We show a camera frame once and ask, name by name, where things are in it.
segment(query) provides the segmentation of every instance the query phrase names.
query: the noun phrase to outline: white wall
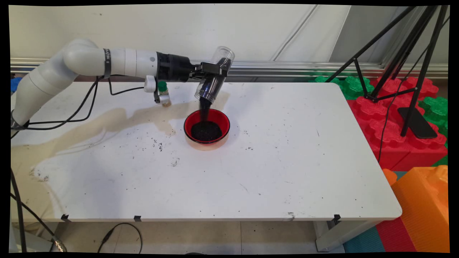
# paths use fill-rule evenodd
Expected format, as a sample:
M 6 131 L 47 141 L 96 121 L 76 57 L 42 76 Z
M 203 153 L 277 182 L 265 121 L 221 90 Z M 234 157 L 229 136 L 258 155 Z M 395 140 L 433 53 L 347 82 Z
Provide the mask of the white wall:
M 272 60 L 313 5 L 161 4 L 9 6 L 10 57 L 51 57 L 76 37 L 209 60 L 219 45 L 237 61 Z M 319 5 L 278 61 L 326 62 L 349 6 Z

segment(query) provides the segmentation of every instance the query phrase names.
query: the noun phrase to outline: cable connector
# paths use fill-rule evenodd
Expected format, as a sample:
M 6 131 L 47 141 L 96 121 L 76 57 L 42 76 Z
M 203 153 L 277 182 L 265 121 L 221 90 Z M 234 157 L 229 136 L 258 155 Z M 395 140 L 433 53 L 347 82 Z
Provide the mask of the cable connector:
M 60 252 L 67 252 L 67 248 L 65 248 L 65 245 L 64 243 L 62 243 L 59 239 L 57 238 L 54 238 L 54 245 L 57 247 L 57 249 L 60 251 Z

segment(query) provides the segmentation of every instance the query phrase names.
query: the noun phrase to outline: table leg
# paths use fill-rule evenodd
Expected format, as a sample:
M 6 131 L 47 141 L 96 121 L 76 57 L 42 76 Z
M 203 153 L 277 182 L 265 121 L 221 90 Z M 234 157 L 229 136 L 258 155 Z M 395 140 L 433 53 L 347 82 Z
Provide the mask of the table leg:
M 326 221 L 314 221 L 314 229 L 316 230 L 317 236 L 317 251 L 329 252 L 378 223 L 380 223 L 380 221 L 340 221 L 337 225 L 328 230 Z

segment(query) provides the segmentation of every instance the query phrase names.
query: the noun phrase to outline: black cable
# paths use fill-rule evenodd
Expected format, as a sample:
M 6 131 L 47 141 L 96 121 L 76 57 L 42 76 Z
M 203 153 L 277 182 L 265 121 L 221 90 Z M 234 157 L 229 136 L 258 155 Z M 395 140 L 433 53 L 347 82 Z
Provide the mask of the black cable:
M 134 225 L 130 224 L 130 223 L 123 222 L 123 223 L 117 224 L 110 231 L 108 231 L 108 233 L 105 235 L 104 239 L 102 240 L 102 243 L 99 246 L 99 249 L 97 250 L 98 253 L 101 251 L 102 246 L 105 244 L 105 242 L 107 242 L 107 240 L 110 238 L 110 236 L 112 235 L 112 233 L 115 230 L 115 228 L 118 227 L 119 225 L 123 225 L 123 224 L 130 225 L 133 228 L 135 228 L 135 230 L 137 230 L 137 233 L 139 233 L 139 237 L 140 237 L 140 251 L 139 251 L 139 253 L 142 251 L 143 239 L 142 239 L 142 234 L 140 233 L 140 230 L 138 228 L 136 228 Z
M 88 115 L 83 118 L 83 119 L 75 119 L 75 120 L 69 120 L 67 121 L 67 123 L 70 123 L 70 122 L 81 122 L 81 121 L 84 121 L 86 119 L 89 118 L 89 116 L 91 115 L 91 112 L 92 112 L 92 108 L 94 107 L 94 101 L 95 101 L 95 95 L 97 94 L 97 87 L 99 86 L 99 78 L 96 76 L 95 78 L 95 88 L 94 88 L 94 95 L 92 97 L 92 103 L 91 103 L 91 107 L 89 108 L 89 112 L 88 112 Z M 44 123 L 63 123 L 65 121 L 45 121 L 45 122 L 33 122 L 33 123 L 29 123 L 29 124 L 44 124 Z
M 78 107 L 78 109 L 75 111 L 75 113 L 73 113 L 73 115 L 71 115 L 67 120 L 63 121 L 61 124 L 58 124 L 56 126 L 53 126 L 53 127 L 48 127 L 48 128 L 31 128 L 31 127 L 27 127 L 25 129 L 27 130 L 51 130 L 51 129 L 56 129 L 58 127 L 61 127 L 63 125 L 65 125 L 68 121 L 70 121 L 79 111 L 80 109 L 83 107 L 84 103 L 86 102 L 86 100 L 88 99 L 89 97 L 89 94 L 91 93 L 92 89 L 96 86 L 96 84 L 102 79 L 103 77 L 100 77 L 98 79 L 96 79 L 96 81 L 92 84 L 91 88 L 89 89 L 88 93 L 86 94 L 86 96 L 84 97 L 83 99 L 83 102 L 80 104 L 80 106 Z
M 108 78 L 107 80 L 108 80 L 108 86 L 110 87 L 110 95 L 112 95 L 112 96 L 121 94 L 121 93 L 126 92 L 126 91 L 139 90 L 139 89 L 143 89 L 144 88 L 144 87 L 137 87 L 137 88 L 132 88 L 132 89 L 128 89 L 128 90 L 122 90 L 122 91 L 119 91 L 117 93 L 113 93 L 112 92 L 112 81 L 110 80 L 110 78 Z
M 19 201 L 16 199 L 16 196 L 13 195 L 13 193 L 10 193 L 10 196 L 17 202 L 19 203 Z M 49 234 L 51 236 L 54 236 L 54 232 L 51 231 L 51 229 L 43 222 L 43 220 L 40 219 L 39 216 L 37 216 L 37 214 L 35 214 L 35 212 L 33 212 L 29 207 L 27 207 L 27 205 L 25 205 L 23 202 L 21 202 L 22 206 L 28 211 L 30 212 L 30 214 L 32 214 L 37 220 L 38 222 L 40 222 L 40 224 L 46 229 L 46 231 L 49 232 Z
M 11 169 L 11 184 L 13 185 L 14 194 L 16 194 L 17 196 L 16 204 L 17 204 L 17 217 L 19 220 L 19 235 L 21 238 L 21 250 L 22 252 L 27 252 L 26 233 L 24 230 L 24 217 L 22 216 L 22 207 L 20 205 L 21 196 L 19 195 L 19 190 L 17 189 L 16 179 L 14 178 L 13 169 L 12 168 L 10 169 Z
M 15 133 L 13 134 L 13 136 L 11 136 L 11 139 L 13 139 L 13 138 L 14 138 L 14 136 L 16 136 L 16 135 L 17 135 L 17 133 L 19 133 L 19 131 L 15 132 Z
M 115 74 L 115 75 L 112 75 L 112 76 L 125 76 L 125 75 Z M 89 116 L 91 115 L 92 108 L 94 107 L 95 96 L 96 96 L 96 94 L 97 94 L 97 88 L 98 88 L 98 86 L 99 86 L 99 81 L 100 81 L 101 79 L 102 79 L 102 77 L 101 77 L 101 78 L 98 78 L 98 77 L 96 76 L 96 81 L 94 82 L 94 83 L 95 83 L 95 87 L 94 87 L 94 84 L 93 84 L 93 85 L 91 86 L 91 88 L 89 89 L 88 94 L 91 93 L 91 91 L 92 91 L 92 89 L 93 89 L 93 87 L 94 87 L 94 95 L 93 95 L 93 98 L 92 98 L 92 103 L 91 103 L 91 107 L 90 107 L 90 109 L 89 109 L 88 115 L 87 115 L 85 118 L 83 118 L 83 119 L 75 119 L 75 120 L 65 120 L 65 121 L 32 122 L 32 123 L 30 123 L 30 124 L 62 123 L 62 124 L 60 124 L 60 125 L 58 126 L 58 127 L 60 127 L 60 126 L 64 125 L 65 123 L 70 123 L 70 122 L 82 122 L 82 121 L 88 119 Z M 108 78 L 108 84 L 109 84 L 109 87 L 110 87 L 110 94 L 113 95 L 113 96 L 118 95 L 118 94 L 123 93 L 123 92 L 130 91 L 130 90 L 143 89 L 143 87 L 137 87 L 137 88 L 132 88 L 132 89 L 123 90 L 123 91 L 120 91 L 120 92 L 117 92 L 117 93 L 113 93 L 113 92 L 112 92 L 112 82 L 111 82 L 110 78 Z M 83 100 L 81 106 L 82 106 L 85 102 L 86 102 L 86 98 Z M 74 116 L 78 113 L 78 111 L 80 110 L 80 108 L 78 108 L 78 110 L 77 110 L 70 118 L 74 117 Z
M 449 16 L 448 18 L 446 18 L 446 20 L 443 22 L 443 25 L 440 29 L 443 28 L 443 26 L 445 26 L 445 24 L 448 22 L 449 20 Z M 382 133 L 381 133 L 381 145 L 379 146 L 379 156 L 378 156 L 378 163 L 379 161 L 381 160 L 381 150 L 382 150 L 382 140 L 383 140 L 383 137 L 384 137 L 384 129 L 386 129 L 386 125 L 387 125 L 387 119 L 389 118 L 389 109 L 391 108 L 392 106 L 392 103 L 394 103 L 394 100 L 395 100 L 395 97 L 397 97 L 398 95 L 398 92 L 400 90 L 400 87 L 402 86 L 402 83 L 406 80 L 406 78 L 409 76 L 409 74 L 413 71 L 414 67 L 418 64 L 419 60 L 421 60 L 422 56 L 425 54 L 425 52 L 427 51 L 427 49 L 429 48 L 429 45 L 427 45 L 427 47 L 425 47 L 424 51 L 422 51 L 421 55 L 418 57 L 418 60 L 416 60 L 416 62 L 414 63 L 413 67 L 411 67 L 410 71 L 405 75 L 405 77 L 403 78 L 403 80 L 400 82 L 400 84 L 398 85 L 398 89 L 397 91 L 395 92 L 395 95 L 394 97 L 392 98 L 392 101 L 391 103 L 389 104 L 389 106 L 387 107 L 387 114 L 386 114 L 386 121 L 384 122 L 384 127 L 382 128 Z

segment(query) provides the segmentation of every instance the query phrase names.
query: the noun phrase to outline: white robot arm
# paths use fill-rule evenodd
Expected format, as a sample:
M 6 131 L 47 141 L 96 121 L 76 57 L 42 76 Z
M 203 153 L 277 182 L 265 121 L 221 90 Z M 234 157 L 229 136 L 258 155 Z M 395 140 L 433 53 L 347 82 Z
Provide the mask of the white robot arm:
M 190 78 L 209 80 L 227 76 L 232 62 L 228 60 L 226 64 L 229 65 L 223 69 L 221 65 L 211 63 L 192 65 L 185 56 L 134 49 L 100 49 L 89 39 L 75 39 L 21 80 L 16 92 L 15 109 L 11 112 L 11 136 L 25 129 L 28 120 L 78 75 L 105 78 L 115 74 L 141 78 L 153 76 L 156 83 L 186 82 Z M 159 103 L 156 89 L 155 102 Z

